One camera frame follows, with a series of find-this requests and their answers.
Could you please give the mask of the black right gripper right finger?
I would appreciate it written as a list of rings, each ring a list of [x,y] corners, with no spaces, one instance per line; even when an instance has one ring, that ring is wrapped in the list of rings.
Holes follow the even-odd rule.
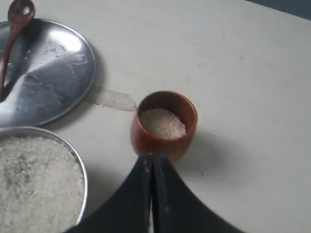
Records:
[[[155,233],[240,233],[207,208],[188,188],[167,155],[153,160],[152,212]]]

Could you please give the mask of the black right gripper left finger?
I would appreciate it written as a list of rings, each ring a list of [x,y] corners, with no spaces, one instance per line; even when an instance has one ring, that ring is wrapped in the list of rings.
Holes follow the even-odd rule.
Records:
[[[138,157],[117,191],[69,233],[147,233],[150,222],[152,157]]]

